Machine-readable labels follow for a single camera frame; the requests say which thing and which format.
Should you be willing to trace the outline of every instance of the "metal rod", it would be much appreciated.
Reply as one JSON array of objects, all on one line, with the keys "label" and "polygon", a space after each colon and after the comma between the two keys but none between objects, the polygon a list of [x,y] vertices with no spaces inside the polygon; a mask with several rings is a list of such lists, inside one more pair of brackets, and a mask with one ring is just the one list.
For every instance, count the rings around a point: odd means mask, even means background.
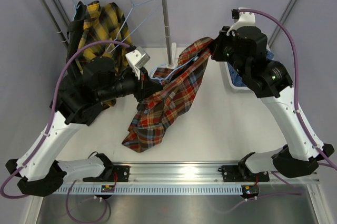
[{"label": "metal rod", "polygon": [[69,26],[70,19],[67,15],[67,13],[64,10],[64,7],[60,0],[52,0],[52,3],[54,4],[56,10],[58,11],[59,15],[61,16],[65,26]]},{"label": "metal rod", "polygon": [[65,45],[66,49],[68,49],[68,41],[67,39],[65,38],[65,36],[63,35],[63,32],[60,28],[60,26],[58,25],[56,19],[54,18],[54,15],[53,13],[51,12],[51,9],[49,9],[47,3],[46,3],[46,0],[39,0],[41,2],[41,4],[43,5],[43,7],[45,8],[45,10],[47,11],[49,17],[51,18],[55,28],[56,28],[56,32],[59,34],[60,38],[61,38],[61,42]]},{"label": "metal rod", "polygon": [[[283,12],[283,14],[282,14],[282,16],[280,18],[280,22],[282,24],[284,24],[286,22],[286,20],[288,19],[288,17],[290,15],[292,9],[294,8],[296,2],[297,2],[297,0],[290,0],[289,1],[288,5],[286,6],[286,8],[285,8],[285,10],[284,10],[284,12]],[[276,28],[274,29],[274,32],[272,33],[272,35],[271,35],[271,37],[269,39],[269,42],[268,42],[269,47],[273,46],[273,44],[274,44],[277,36],[280,33],[280,30],[281,30],[280,27],[276,26]]]},{"label": "metal rod", "polygon": [[166,38],[166,49],[167,49],[168,64],[173,65],[172,49],[171,49],[171,35],[170,35],[170,25],[169,25],[169,13],[167,12],[167,0],[162,0],[162,4],[163,4],[165,38]]}]

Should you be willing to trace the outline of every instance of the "blue checkered cloth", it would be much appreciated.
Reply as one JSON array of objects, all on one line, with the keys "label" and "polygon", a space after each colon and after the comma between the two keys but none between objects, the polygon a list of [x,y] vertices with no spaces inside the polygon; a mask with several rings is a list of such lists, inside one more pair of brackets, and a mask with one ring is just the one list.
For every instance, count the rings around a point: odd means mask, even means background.
[{"label": "blue checkered cloth", "polygon": [[[272,60],[273,58],[274,58],[274,54],[267,50],[267,59]],[[236,87],[247,87],[242,82],[242,78],[239,76],[237,71],[235,71],[235,69],[232,66],[230,66],[229,64],[228,64],[228,69],[230,71],[231,80],[232,80],[232,83],[233,83],[234,86],[236,86]]]}]

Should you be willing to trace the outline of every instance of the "plaid cloth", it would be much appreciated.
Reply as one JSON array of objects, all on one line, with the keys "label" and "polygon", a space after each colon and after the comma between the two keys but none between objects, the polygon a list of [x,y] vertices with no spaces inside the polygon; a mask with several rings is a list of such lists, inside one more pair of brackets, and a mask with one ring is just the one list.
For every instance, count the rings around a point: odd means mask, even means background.
[{"label": "plaid cloth", "polygon": [[[211,38],[202,38],[188,48],[179,57],[178,65],[188,62],[177,70],[171,81],[164,82],[164,89],[154,93],[137,106],[128,136],[122,144],[136,152],[143,152],[163,140],[167,128],[176,118],[189,111],[206,70],[211,55],[208,44]],[[172,70],[158,68],[153,76],[166,77]]]},{"label": "plaid cloth", "polygon": [[[110,3],[104,7],[100,6],[99,1],[94,1],[87,6],[85,13],[85,20],[83,24],[83,34],[78,45],[81,48],[89,43],[101,40],[114,40],[116,39],[117,33],[119,32],[122,24],[125,21],[122,10],[115,4]],[[119,33],[117,40],[122,41],[130,34],[127,24],[123,26],[123,29]],[[125,43],[132,45],[131,37],[128,37]],[[106,49],[109,44],[102,44],[97,46],[92,46],[86,49],[82,55],[79,56],[78,67],[82,70],[82,66],[86,62],[97,56],[106,56],[112,58],[115,63],[115,69],[117,72],[122,71],[128,66],[125,54],[130,52],[132,48],[125,48],[119,46],[114,52],[107,53]]]}]

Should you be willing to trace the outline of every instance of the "black cable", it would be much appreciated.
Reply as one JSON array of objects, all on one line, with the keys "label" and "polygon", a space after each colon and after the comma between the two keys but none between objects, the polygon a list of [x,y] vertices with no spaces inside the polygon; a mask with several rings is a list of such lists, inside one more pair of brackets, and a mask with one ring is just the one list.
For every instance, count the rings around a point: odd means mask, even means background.
[{"label": "black cable", "polygon": [[92,152],[92,153],[88,156],[88,158],[90,158],[94,153],[98,154],[97,151],[94,151],[94,152]]}]

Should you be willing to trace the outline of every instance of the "red plaid shirt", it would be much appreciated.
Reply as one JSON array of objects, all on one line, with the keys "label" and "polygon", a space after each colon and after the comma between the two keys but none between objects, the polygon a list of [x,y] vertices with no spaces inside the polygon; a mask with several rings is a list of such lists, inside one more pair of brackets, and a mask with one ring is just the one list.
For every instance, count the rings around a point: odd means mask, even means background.
[{"label": "red plaid shirt", "polygon": [[[177,70],[162,91],[139,103],[138,112],[128,128],[129,134],[122,142],[124,146],[143,152],[161,143],[167,128],[178,116],[189,111],[211,55],[207,48],[211,41],[211,38],[202,38],[186,48],[178,65],[198,55],[195,60]],[[171,69],[158,68],[153,76],[165,78],[171,72]]]}]

